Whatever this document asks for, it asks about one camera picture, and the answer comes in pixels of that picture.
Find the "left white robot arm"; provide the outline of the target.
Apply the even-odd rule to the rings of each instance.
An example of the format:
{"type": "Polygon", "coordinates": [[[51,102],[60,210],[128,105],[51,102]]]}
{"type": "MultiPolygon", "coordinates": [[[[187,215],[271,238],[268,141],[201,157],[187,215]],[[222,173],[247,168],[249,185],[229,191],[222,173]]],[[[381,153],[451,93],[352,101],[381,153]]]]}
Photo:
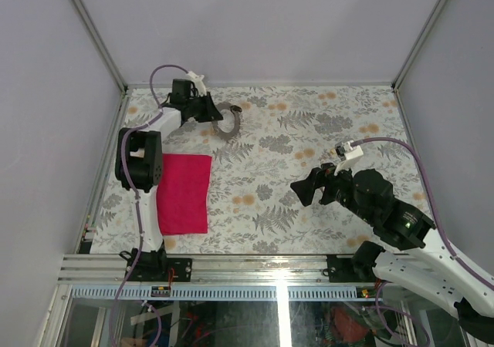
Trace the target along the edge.
{"type": "Polygon", "coordinates": [[[194,72],[173,80],[167,100],[158,104],[157,115],[140,126],[119,131],[115,177],[123,189],[134,192],[138,247],[144,252],[157,251],[163,243],[156,203],[157,186],[164,172],[162,140],[190,119],[199,123],[223,119],[204,76],[194,72]]]}

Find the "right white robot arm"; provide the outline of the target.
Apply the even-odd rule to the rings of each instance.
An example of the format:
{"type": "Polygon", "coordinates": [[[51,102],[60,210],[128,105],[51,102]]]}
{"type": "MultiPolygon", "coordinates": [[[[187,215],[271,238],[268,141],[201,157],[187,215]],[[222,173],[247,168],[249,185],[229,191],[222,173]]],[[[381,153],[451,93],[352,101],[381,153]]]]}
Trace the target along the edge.
{"type": "Polygon", "coordinates": [[[325,163],[290,187],[305,207],[312,204],[316,190],[321,189],[320,204],[340,204],[369,224],[382,243],[432,270],[428,274],[400,261],[381,244],[365,241],[351,259],[357,279],[369,281],[375,277],[400,285],[456,318],[471,336],[493,343],[493,291],[485,284],[490,274],[480,271],[480,279],[469,274],[448,251],[438,225],[416,207],[397,199],[392,183],[379,172],[338,171],[334,164],[325,163]]]}

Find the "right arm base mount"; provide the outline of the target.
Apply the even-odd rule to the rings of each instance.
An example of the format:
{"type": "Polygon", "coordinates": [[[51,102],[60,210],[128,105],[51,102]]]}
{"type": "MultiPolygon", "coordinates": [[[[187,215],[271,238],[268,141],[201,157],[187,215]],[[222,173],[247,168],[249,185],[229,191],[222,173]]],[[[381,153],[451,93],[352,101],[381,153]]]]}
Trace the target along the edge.
{"type": "Polygon", "coordinates": [[[373,268],[377,257],[384,248],[371,241],[364,241],[351,258],[336,254],[327,255],[327,267],[322,275],[333,283],[375,282],[377,280],[373,268]]]}

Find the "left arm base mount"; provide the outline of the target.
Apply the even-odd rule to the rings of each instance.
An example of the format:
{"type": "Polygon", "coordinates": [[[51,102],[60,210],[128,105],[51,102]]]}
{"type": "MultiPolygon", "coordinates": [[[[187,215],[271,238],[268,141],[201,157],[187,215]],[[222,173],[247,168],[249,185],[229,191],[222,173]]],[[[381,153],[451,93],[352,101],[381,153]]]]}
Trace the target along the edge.
{"type": "Polygon", "coordinates": [[[158,251],[142,251],[134,267],[132,264],[137,258],[137,248],[131,251],[121,251],[119,257],[127,263],[125,276],[128,281],[140,282],[190,282],[192,275],[191,258],[168,257],[165,249],[158,251]]]}

